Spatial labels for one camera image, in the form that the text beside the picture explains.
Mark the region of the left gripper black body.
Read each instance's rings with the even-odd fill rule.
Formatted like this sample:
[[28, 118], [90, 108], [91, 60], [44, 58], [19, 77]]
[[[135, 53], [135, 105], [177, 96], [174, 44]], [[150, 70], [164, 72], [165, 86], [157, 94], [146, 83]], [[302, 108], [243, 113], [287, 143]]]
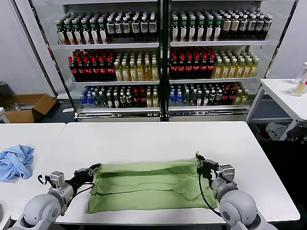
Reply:
[[94, 169], [84, 168], [76, 170], [74, 176], [68, 180], [68, 184], [73, 187], [73, 189], [79, 189], [85, 183], [91, 183], [94, 180]]

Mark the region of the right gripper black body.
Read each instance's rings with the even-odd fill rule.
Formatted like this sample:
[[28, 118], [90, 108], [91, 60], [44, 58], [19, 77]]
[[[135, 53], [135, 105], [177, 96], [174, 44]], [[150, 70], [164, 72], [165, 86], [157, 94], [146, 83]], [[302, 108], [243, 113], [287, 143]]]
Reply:
[[219, 163], [210, 160], [211, 163], [203, 163], [204, 169], [197, 169], [197, 174], [208, 180], [214, 180], [219, 171]]

